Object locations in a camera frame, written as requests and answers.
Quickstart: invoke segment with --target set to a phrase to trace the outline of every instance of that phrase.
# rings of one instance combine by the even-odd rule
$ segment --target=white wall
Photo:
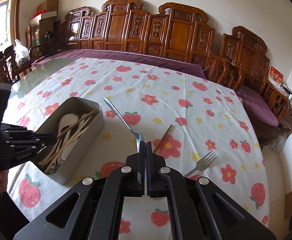
[[[60,0],[58,18],[81,6],[101,11],[107,0]],[[177,2],[203,9],[208,24],[216,29],[214,51],[219,53],[222,34],[231,34],[234,26],[242,25],[259,35],[268,47],[267,56],[286,80],[292,68],[292,4],[289,0],[141,0],[144,9],[158,13],[166,2]]]

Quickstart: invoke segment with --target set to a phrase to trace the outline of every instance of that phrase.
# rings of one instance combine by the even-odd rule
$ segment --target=tablecloth
[[[69,97],[102,105],[105,126],[72,180],[60,185],[27,162],[9,172],[8,193],[33,220],[85,176],[107,176],[136,152],[134,136],[104,103],[109,98],[158,154],[182,174],[214,150],[207,176],[258,221],[267,225],[269,194],[262,153],[233,90],[202,78],[133,62],[80,58],[48,77],[23,99],[11,100],[3,122],[36,130]],[[125,198],[119,239],[171,239],[166,199]]]

